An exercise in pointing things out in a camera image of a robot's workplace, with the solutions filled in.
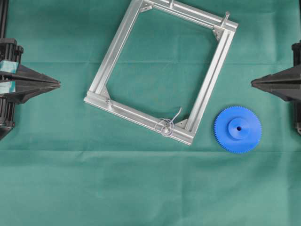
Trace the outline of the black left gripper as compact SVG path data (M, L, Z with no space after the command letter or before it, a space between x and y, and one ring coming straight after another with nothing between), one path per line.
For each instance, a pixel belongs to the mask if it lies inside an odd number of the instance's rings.
M23 47L14 38L0 40L0 132L9 133L14 127L15 103L24 104L29 99L60 88L60 81L32 70L22 64ZM13 80L37 81L58 84L16 92Z

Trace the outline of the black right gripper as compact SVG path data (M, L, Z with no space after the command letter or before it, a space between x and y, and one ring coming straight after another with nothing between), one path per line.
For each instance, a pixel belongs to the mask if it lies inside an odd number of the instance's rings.
M301 42L292 45L293 66L301 64ZM251 81L254 88L269 92L284 101L294 101L294 127L301 133L301 74L270 74Z

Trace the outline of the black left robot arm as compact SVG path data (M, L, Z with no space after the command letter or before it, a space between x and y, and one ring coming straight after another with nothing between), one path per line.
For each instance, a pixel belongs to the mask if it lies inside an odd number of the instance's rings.
M0 138L15 127L15 108L29 99L50 92L61 83L21 64L24 48L6 38L8 0L0 2Z

